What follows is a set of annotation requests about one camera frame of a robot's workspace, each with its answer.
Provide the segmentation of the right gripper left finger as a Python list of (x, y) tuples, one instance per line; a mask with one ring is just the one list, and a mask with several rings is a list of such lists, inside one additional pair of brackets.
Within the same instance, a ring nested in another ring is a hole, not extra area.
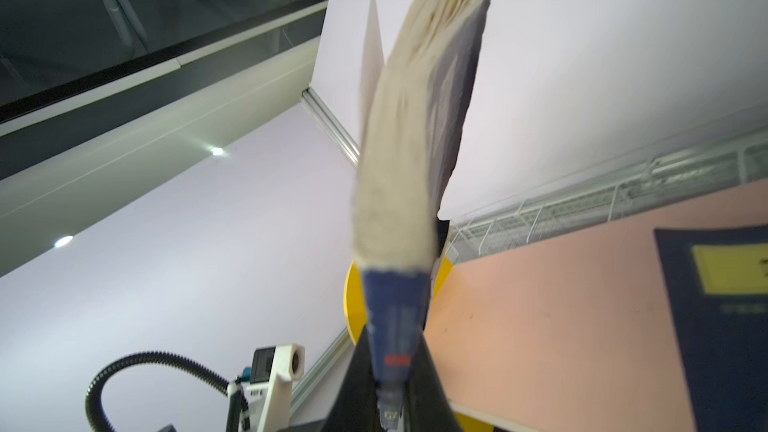
[(375, 432), (381, 430), (376, 381), (367, 332), (363, 331), (322, 432)]

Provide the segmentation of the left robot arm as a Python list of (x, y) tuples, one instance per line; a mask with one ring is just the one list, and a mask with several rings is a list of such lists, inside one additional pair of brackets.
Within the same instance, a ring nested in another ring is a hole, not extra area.
[(106, 386), (111, 385), (118, 374), (133, 372), (139, 375), (140, 369), (143, 369), (147, 380), (151, 372), (159, 372), (161, 378), (169, 374), (182, 375), (204, 384), (227, 399), (225, 431), (254, 431), (253, 422), (247, 417), (249, 404), (239, 378), (227, 379), (195, 360), (165, 351), (132, 353), (116, 359), (96, 373), (87, 386), (84, 399), (85, 417), (91, 431), (116, 431), (106, 411)]

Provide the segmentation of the navy book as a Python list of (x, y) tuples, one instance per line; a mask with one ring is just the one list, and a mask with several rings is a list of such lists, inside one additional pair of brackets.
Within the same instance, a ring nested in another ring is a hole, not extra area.
[(389, 57), (364, 59), (353, 254), (385, 390), (405, 385), (422, 334), (491, 1), (413, 0)]
[(697, 430), (766, 430), (766, 226), (654, 237)]

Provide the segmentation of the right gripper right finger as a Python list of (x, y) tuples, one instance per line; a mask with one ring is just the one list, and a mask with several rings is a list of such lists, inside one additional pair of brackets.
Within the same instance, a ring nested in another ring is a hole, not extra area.
[(423, 334), (412, 357), (405, 387), (404, 430), (410, 432), (461, 432), (439, 379)]

